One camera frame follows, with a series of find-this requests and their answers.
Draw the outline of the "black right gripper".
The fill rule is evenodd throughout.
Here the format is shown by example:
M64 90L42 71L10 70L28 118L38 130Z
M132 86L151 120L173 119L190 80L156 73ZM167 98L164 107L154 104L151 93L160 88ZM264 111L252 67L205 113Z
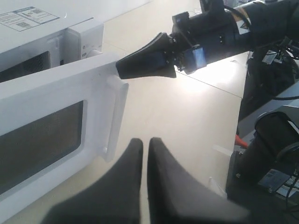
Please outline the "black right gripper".
M209 10L192 17L183 12L173 16L172 21L179 71L190 74L241 53L239 31L230 11ZM159 33L147 45L116 62L119 77L176 78L171 48L170 37Z

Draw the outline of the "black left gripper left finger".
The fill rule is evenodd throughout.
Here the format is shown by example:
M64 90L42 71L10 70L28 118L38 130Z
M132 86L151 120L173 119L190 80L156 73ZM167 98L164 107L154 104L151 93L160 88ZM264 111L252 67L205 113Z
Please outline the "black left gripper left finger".
M138 224L143 142L133 138L94 184L52 207L45 224Z

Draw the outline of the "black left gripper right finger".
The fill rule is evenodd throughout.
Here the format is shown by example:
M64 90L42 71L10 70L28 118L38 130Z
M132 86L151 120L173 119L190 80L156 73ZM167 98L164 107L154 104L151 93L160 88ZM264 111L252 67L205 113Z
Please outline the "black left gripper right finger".
M147 187L152 224L247 224L250 212L190 175L161 138L149 142Z

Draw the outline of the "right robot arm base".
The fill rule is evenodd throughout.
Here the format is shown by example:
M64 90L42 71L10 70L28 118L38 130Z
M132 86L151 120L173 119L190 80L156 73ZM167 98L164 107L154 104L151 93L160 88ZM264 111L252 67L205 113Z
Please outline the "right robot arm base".
M241 103L240 150L230 158L226 191L240 204L289 197L299 175L299 46L280 43L249 55Z

